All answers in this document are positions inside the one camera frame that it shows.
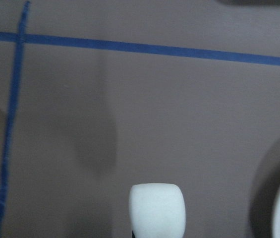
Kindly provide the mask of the white steamed bun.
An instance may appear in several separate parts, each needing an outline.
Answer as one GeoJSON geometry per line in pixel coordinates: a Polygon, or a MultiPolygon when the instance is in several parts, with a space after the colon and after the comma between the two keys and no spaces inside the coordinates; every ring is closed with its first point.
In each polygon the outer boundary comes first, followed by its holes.
{"type": "Polygon", "coordinates": [[[129,193],[129,215],[136,238],[184,237],[185,202],[175,184],[133,185],[129,193]]]}

